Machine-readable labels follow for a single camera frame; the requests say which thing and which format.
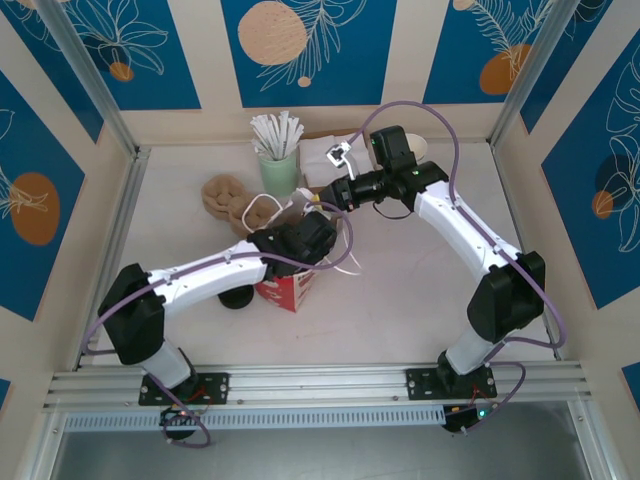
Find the floor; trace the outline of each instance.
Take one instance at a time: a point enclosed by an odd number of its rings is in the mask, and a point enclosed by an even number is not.
[[[159,432],[65,434],[52,479],[590,478],[565,405],[508,405],[466,438],[438,426],[235,430],[212,435],[214,446],[189,450],[168,446]]]
[[[486,143],[463,143],[458,190],[503,238],[517,244],[493,157]],[[426,160],[449,171],[452,148],[429,144]],[[229,225],[202,207],[200,188],[220,173],[261,191],[250,145],[154,147],[122,256],[122,266],[146,270],[181,265],[238,241]],[[403,213],[399,202],[380,210]],[[370,205],[350,214],[353,253],[361,276],[323,272],[298,313],[256,296],[232,311],[211,298],[166,322],[165,334],[194,364],[347,364],[435,361],[467,328],[475,284],[466,266],[436,230],[412,215],[391,221]],[[336,250],[342,247],[341,242]],[[352,269],[351,261],[345,262]],[[542,320],[524,335],[548,340]],[[106,335],[101,347],[109,344]],[[512,345],[500,359],[550,360],[546,349]],[[95,364],[117,364],[115,356]]]

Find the white table surface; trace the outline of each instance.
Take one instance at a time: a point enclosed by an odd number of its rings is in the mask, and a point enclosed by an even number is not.
[[[427,160],[450,171],[453,148],[429,144]],[[506,240],[517,238],[489,147],[463,143],[457,188],[467,203]],[[248,189],[262,189],[250,145],[154,147],[122,256],[122,266],[145,270],[180,265],[236,243],[229,224],[203,208],[200,188],[232,173]],[[402,214],[399,202],[380,209]],[[298,313],[256,295],[239,311],[216,297],[166,322],[165,335],[198,364],[345,364],[433,362],[468,326],[474,281],[437,231],[415,215],[391,221],[370,205],[350,214],[353,252],[364,268],[353,277],[322,272]],[[336,249],[342,247],[341,240]],[[345,268],[352,269],[350,260]],[[548,341],[541,319],[524,335]],[[106,334],[99,347],[109,346]],[[551,360],[550,350],[512,344],[496,359]],[[94,364],[118,364],[115,355]]]

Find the black motor joint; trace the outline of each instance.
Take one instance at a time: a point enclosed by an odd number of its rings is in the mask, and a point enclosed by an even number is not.
[[[321,201],[350,212],[363,203],[380,203],[385,198],[393,198],[413,211],[416,195],[427,185],[449,180],[433,162],[418,165],[400,126],[372,133],[371,144],[376,162],[382,169],[358,175],[354,180],[345,176],[333,181],[320,192]]]
[[[297,225],[279,225],[258,230],[247,237],[261,252],[273,253],[315,265],[326,257],[337,238],[336,227],[324,214],[314,211],[305,215]],[[269,266],[266,278],[287,277],[304,270],[275,259],[264,258]]]

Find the green cup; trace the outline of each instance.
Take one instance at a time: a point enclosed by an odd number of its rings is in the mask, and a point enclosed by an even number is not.
[[[282,160],[271,160],[261,155],[258,159],[265,191],[274,197],[291,195],[298,186],[297,150]]]

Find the red paper box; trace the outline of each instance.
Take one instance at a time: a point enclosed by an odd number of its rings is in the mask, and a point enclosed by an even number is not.
[[[311,289],[316,273],[306,271],[291,277],[274,278],[256,284],[255,288],[269,303],[295,313]]]

